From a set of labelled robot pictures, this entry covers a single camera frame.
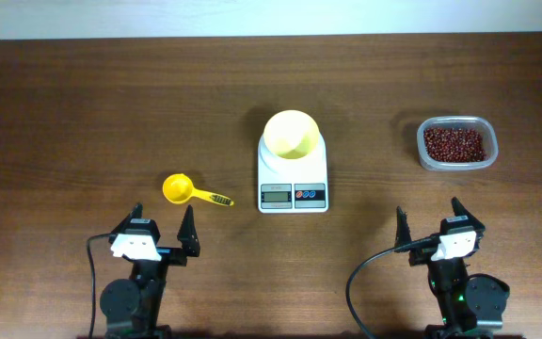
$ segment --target plastic container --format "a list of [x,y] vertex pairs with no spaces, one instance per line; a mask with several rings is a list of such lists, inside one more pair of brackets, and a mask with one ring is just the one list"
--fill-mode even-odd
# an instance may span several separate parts
[[[486,153],[485,161],[469,163],[447,163],[436,161],[428,155],[423,140],[423,131],[428,128],[466,128],[480,133],[482,136],[482,147]],[[478,170],[489,167],[497,159],[499,146],[495,130],[488,121],[478,117],[435,117],[424,121],[418,129],[418,151],[420,152],[420,163],[427,170]]]

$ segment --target white scale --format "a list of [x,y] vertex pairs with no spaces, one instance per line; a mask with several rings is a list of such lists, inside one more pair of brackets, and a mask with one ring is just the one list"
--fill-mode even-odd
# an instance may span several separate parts
[[320,213],[328,208],[326,142],[299,159],[284,159],[259,141],[259,210],[263,213]]

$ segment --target adzuki bean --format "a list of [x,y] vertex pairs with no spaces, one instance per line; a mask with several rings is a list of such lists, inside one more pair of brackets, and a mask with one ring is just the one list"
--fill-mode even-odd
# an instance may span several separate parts
[[423,131],[428,155],[450,163],[478,162],[486,158],[480,133],[464,128],[428,128]]

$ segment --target wooden table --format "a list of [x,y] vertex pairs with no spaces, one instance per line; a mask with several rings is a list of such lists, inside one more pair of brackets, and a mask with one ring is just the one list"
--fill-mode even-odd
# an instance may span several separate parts
[[[262,215],[256,147],[283,109],[327,141],[326,214]],[[497,162],[430,172],[429,117],[488,119]],[[185,172],[233,197],[193,201],[201,257],[168,273],[159,322],[177,331],[359,332],[344,300],[353,268],[394,241],[438,231],[458,197],[487,226],[469,272],[511,286],[502,333],[542,338],[542,34],[0,41],[0,338],[88,332],[85,241],[135,202],[179,245],[184,206],[161,186]],[[131,266],[95,244],[98,297]],[[376,332],[440,323],[425,267],[404,254],[364,270],[355,307]],[[103,334],[99,312],[96,333]]]

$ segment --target black cable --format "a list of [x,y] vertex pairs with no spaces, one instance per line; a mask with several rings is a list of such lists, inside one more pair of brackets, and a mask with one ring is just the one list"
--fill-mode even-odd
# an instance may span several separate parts
[[89,265],[91,266],[91,325],[89,326],[88,339],[93,337],[93,326],[95,326],[95,266],[93,265],[93,257],[91,256],[91,241],[106,238],[110,235],[112,234],[99,234],[87,239],[87,257],[89,258]]
[[357,268],[355,268],[353,273],[348,278],[348,282],[346,283],[346,304],[348,305],[348,309],[350,310],[350,314],[353,315],[353,317],[355,318],[355,321],[357,322],[357,325],[359,325],[359,327],[361,328],[363,333],[365,333],[365,335],[367,335],[368,338],[377,339],[377,337],[375,335],[373,335],[369,331],[369,329],[363,324],[363,322],[361,321],[361,319],[357,315],[357,312],[355,311],[355,307],[353,306],[353,303],[350,301],[350,285],[353,282],[353,280],[355,280],[355,277],[357,276],[357,273],[359,273],[362,269],[364,269],[366,266],[368,266],[373,260],[381,258],[386,254],[390,254],[390,253],[392,253],[394,251],[397,251],[397,250],[411,250],[413,248],[416,248],[416,247],[420,246],[421,243],[428,242],[428,241],[431,241],[431,239],[429,237],[426,237],[426,238],[423,238],[423,239],[420,239],[420,240],[410,242],[410,243],[408,243],[406,245],[401,245],[399,247],[393,247],[391,249],[383,250],[380,253],[375,254],[375,255],[371,256],[370,258],[368,258],[367,260],[365,260],[364,262],[362,262],[359,266],[357,266]]

